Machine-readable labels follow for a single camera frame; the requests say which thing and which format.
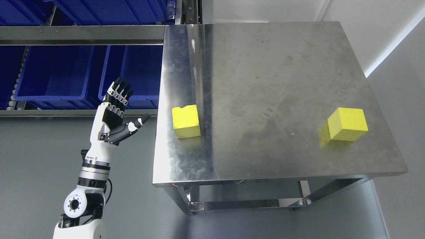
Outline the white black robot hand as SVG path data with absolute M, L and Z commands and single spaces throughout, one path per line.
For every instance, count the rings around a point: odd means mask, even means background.
M 109 165 L 120 142 L 134 135 L 150 118 L 150 114 L 144 114 L 134 121 L 124 122 L 123 115 L 133 94 L 130 89 L 131 85 L 121 77 L 107 88 L 95 114 L 90 133 L 91 145 L 84 157 L 86 162 Z

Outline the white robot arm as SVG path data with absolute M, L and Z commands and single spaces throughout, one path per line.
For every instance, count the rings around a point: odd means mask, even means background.
M 53 239 L 107 239 L 103 210 L 112 194 L 110 164 L 87 157 L 81 150 L 82 167 L 76 189 L 63 203 L 64 213 L 55 225 Z

